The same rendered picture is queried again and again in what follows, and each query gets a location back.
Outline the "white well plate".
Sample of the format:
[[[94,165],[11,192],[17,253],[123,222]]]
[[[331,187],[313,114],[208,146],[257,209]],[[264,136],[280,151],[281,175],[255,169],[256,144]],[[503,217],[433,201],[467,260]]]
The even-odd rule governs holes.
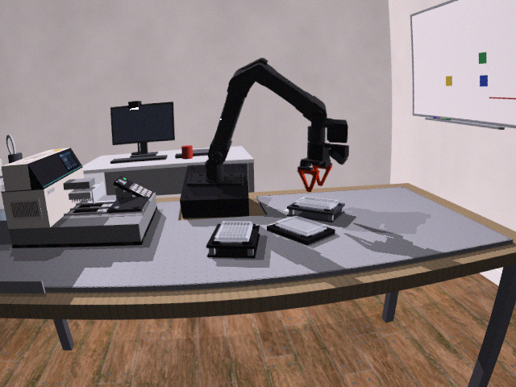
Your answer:
[[[309,235],[318,234],[327,229],[327,225],[325,224],[317,223],[315,221],[298,216],[293,216],[290,218],[282,219],[280,221],[276,221],[275,226],[298,235],[304,235],[306,237]]]
[[[304,196],[303,198],[298,199],[294,202],[294,205],[299,205],[299,207],[324,210],[324,209],[334,209],[338,205],[338,200],[326,199],[326,198],[314,198]]]
[[[228,222],[223,221],[214,241],[220,243],[248,242],[252,233],[252,222]]]

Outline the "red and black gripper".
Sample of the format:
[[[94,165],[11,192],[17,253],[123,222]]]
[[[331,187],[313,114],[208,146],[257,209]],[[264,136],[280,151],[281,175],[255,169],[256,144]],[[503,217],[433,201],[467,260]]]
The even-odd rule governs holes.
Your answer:
[[[304,183],[304,186],[306,187],[306,191],[307,192],[311,192],[312,191],[312,189],[314,187],[314,183],[316,182],[316,180],[317,180],[319,186],[323,186],[323,183],[326,180],[327,175],[328,175],[328,173],[330,172],[330,170],[332,168],[332,163],[331,163],[330,159],[327,159],[327,160],[324,160],[324,161],[312,160],[313,144],[325,144],[325,143],[307,142],[307,158],[301,159],[300,166],[298,166],[298,173],[299,173],[299,175],[300,175],[300,177],[301,177],[301,179],[302,179],[302,181]],[[322,163],[322,164],[320,164],[320,163]],[[314,165],[316,165],[316,166],[314,166]],[[313,168],[311,168],[310,166],[313,166]],[[320,167],[322,167],[322,168],[320,168]],[[316,170],[313,170],[313,169],[316,169]],[[323,176],[321,181],[319,179],[319,175],[318,175],[319,174],[319,170],[318,169],[325,169],[326,170],[326,172],[324,173],[324,176]],[[306,177],[305,177],[304,173],[305,174],[313,175],[312,181],[310,183],[310,187],[307,184]]]

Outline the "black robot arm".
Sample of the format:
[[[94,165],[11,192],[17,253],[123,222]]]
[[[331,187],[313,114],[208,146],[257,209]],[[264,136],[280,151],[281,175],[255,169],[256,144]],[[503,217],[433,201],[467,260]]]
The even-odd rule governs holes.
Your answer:
[[[225,173],[223,171],[223,162],[227,158],[231,147],[231,138],[243,106],[243,101],[255,81],[284,98],[300,111],[306,119],[311,121],[312,126],[308,126],[307,141],[325,142],[327,127],[327,140],[329,142],[347,142],[348,125],[346,120],[327,119],[326,106],[321,100],[296,86],[267,63],[268,61],[265,58],[255,60],[238,69],[232,79],[230,79],[226,103],[224,104],[217,131],[208,151],[209,159],[205,163],[206,173],[189,174],[186,182],[188,186],[243,185],[244,174]],[[342,165],[348,159],[348,155],[348,145],[313,144],[312,160],[324,161],[331,157]]]

